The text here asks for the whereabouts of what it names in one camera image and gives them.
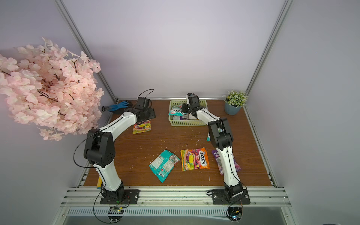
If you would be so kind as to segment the red Fox's candy bag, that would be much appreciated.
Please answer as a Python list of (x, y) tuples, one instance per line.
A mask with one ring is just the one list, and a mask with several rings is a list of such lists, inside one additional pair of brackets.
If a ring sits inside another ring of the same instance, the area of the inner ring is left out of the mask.
[(132, 134), (145, 133), (151, 130), (151, 120), (146, 120), (144, 122), (138, 122), (134, 124)]

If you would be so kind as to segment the yellow pink Fox's candy bag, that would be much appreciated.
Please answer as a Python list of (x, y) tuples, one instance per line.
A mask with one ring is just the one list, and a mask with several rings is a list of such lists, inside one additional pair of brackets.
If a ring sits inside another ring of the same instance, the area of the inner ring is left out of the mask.
[(181, 150), (182, 171), (209, 169), (210, 163), (205, 148)]

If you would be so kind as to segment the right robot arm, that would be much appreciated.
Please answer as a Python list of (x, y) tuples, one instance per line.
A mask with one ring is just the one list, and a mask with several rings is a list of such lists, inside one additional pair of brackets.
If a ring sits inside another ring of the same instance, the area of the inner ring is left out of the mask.
[(181, 111), (208, 125), (211, 144), (216, 148), (223, 168), (227, 201), (234, 203), (242, 199), (246, 194), (233, 160), (233, 134), (228, 119), (215, 116), (202, 107), (194, 93), (187, 94), (187, 102), (182, 105)]

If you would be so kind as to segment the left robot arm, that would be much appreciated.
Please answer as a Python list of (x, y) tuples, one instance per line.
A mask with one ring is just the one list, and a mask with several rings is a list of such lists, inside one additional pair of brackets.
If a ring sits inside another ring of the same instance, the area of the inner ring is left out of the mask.
[(123, 181), (118, 176), (114, 164), (114, 141), (129, 127), (155, 117), (152, 101), (139, 97), (135, 106), (125, 109), (116, 120), (100, 129), (91, 129), (88, 132), (83, 155), (97, 170), (102, 180), (101, 204), (129, 203)]

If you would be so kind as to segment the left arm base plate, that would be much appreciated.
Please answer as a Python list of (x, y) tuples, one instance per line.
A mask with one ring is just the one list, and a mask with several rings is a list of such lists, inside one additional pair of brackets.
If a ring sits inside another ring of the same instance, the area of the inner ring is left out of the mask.
[(100, 204), (137, 204), (140, 190), (138, 189), (120, 189), (118, 191), (109, 191), (103, 189)]

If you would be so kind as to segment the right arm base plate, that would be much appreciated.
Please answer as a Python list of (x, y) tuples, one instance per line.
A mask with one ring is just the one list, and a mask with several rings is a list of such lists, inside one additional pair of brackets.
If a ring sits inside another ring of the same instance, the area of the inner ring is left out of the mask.
[(250, 197), (246, 189), (242, 190), (236, 195), (232, 195), (230, 190), (226, 189), (213, 189), (206, 192), (207, 196), (212, 198), (214, 205), (225, 205), (225, 204), (244, 204), (250, 205)]

